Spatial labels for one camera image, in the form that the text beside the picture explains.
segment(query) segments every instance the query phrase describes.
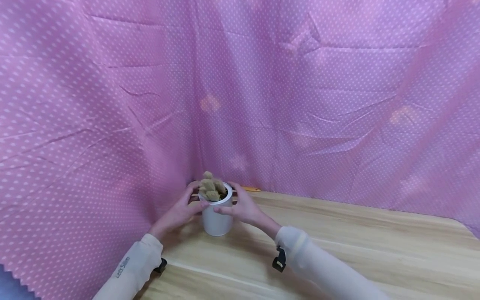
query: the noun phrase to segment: white sleeve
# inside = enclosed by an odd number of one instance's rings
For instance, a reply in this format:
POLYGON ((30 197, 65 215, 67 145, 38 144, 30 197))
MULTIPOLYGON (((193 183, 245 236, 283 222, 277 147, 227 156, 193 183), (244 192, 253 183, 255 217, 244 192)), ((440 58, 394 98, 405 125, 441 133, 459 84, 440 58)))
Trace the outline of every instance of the white sleeve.
POLYGON ((135 242, 122 258, 112 276, 93 298, 94 300, 132 300, 153 269, 160 266, 163 245, 151 234, 135 242))
POLYGON ((331 299, 389 299, 368 279, 316 246, 305 231, 282 227, 275 244, 285 250, 287 266, 298 276, 312 281, 331 299))

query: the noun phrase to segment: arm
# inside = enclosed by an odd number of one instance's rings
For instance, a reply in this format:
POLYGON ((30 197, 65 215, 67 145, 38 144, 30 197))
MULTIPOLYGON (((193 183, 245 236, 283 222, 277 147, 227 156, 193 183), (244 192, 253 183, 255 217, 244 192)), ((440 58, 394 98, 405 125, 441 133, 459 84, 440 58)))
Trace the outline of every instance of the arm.
POLYGON ((163 245, 156 237, 145 234, 141 241, 132 245, 93 299, 133 299, 153 269, 160 265, 162 249, 163 245))
POLYGON ((388 300, 372 282, 348 265, 316 246, 304 231, 282 227, 267 216, 239 185, 230 183, 238 193, 234 207, 219 207, 219 213, 253 225, 285 250, 287 265, 300 277, 312 281, 335 300, 388 300))
POLYGON ((132 300, 135 297, 150 278, 153 269, 160 266, 163 250, 160 241, 163 236, 208 207, 205 201, 188 205, 193 189, 197 186, 197 182, 190 184, 180 200, 152 225, 142 240, 132 245, 94 300, 132 300))

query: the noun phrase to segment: hand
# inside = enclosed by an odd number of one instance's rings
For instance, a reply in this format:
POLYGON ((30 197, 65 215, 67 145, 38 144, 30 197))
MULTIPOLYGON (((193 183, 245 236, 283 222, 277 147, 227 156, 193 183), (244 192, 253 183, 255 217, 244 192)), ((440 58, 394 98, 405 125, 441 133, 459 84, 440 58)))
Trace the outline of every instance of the hand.
POLYGON ((197 181, 190 183, 183 196, 152 225, 148 233, 161 240, 167 232, 187 223, 193 215, 206 209, 209 204, 205 200, 200 200, 200 203, 196 205, 188 205, 190 196, 193 190, 198 188, 198 185, 197 181))
POLYGON ((281 226, 267 216, 239 184, 234 182, 229 182, 229 184, 237 191, 237 205, 214 207, 213 210, 216 213, 229 215, 235 220, 255 226, 275 240, 281 226))
POLYGON ((213 210, 222 215, 232 216, 235 220, 240 222, 256 226, 256 223, 264 213, 238 183, 229 182, 229 184, 237 191, 237 205, 232 207, 214 207, 213 210))

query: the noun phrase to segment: pot rim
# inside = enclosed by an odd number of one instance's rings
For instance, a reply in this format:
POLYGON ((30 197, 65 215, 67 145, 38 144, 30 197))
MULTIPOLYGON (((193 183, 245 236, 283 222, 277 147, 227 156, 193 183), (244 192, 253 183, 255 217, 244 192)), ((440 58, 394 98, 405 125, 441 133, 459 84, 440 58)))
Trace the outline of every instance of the pot rim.
POLYGON ((223 186, 227 189, 227 195, 222 200, 212 202, 212 201, 208 201, 207 199, 203 198, 200 194, 198 194, 198 197, 202 200, 207 201, 208 204, 210 204, 210 205, 220 205, 220 204, 223 204, 223 203, 227 202, 233 196, 233 189, 228 183, 226 183, 226 182, 222 182, 222 183, 223 183, 223 186))

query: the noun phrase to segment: potted cactus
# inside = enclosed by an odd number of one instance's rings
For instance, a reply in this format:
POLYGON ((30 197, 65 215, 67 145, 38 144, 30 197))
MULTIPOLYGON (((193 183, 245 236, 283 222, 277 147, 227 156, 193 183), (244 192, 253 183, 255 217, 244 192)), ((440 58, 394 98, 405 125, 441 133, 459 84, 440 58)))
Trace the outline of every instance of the potted cactus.
POLYGON ((210 206, 202 212, 202 221, 206 233, 219 237, 227 234, 232 228, 233 217, 221 215, 213 211, 215 206, 232 206, 232 187, 215 179, 211 172, 205 172, 200 182, 198 196, 208 201, 210 206))

